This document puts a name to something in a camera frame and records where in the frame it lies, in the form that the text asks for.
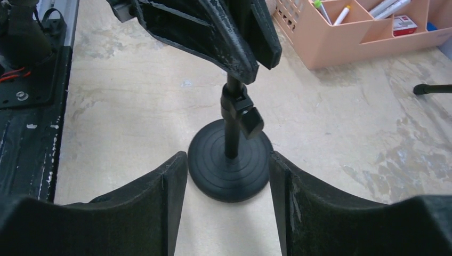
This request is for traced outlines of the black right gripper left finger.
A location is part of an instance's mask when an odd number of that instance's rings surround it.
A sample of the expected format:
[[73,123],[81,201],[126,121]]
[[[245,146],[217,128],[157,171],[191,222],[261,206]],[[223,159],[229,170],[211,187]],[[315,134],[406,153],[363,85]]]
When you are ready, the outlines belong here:
[[173,255],[187,154],[88,203],[1,198],[1,255]]

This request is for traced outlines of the peach plastic file organizer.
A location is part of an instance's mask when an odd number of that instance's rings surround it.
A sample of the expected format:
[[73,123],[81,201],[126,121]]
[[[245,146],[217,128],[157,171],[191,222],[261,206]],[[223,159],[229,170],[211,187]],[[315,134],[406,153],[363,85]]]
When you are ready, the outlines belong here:
[[[411,1],[382,20],[369,14],[379,1],[323,1],[331,21],[351,6],[342,24],[329,25],[312,1],[277,1],[274,17],[308,69],[439,46],[451,38],[451,1]],[[394,37],[393,19],[407,15],[418,28]],[[428,22],[438,30],[427,31]]]

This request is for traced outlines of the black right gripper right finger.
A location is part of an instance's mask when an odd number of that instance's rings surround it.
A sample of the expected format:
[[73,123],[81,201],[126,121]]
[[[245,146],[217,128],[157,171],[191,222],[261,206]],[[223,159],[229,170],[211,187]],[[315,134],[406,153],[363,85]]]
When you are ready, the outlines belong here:
[[277,151],[270,188],[283,255],[451,255],[451,196],[394,204],[342,191]]

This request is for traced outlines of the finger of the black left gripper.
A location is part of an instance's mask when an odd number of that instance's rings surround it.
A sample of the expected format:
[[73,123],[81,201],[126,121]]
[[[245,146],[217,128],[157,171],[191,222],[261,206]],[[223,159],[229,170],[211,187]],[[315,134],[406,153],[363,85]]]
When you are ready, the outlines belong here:
[[276,67],[282,47],[266,1],[233,1],[233,19],[255,59],[268,70]]
[[205,59],[244,84],[259,65],[224,1],[109,1],[120,22],[136,18],[153,38]]

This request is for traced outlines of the black microphone stand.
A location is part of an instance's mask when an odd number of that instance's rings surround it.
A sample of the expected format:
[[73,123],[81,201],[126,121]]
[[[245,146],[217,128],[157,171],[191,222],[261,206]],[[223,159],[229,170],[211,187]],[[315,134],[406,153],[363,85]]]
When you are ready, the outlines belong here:
[[189,173],[210,198],[243,202],[268,183],[273,147],[247,87],[231,75],[222,88],[220,104],[222,118],[204,126],[189,145]]

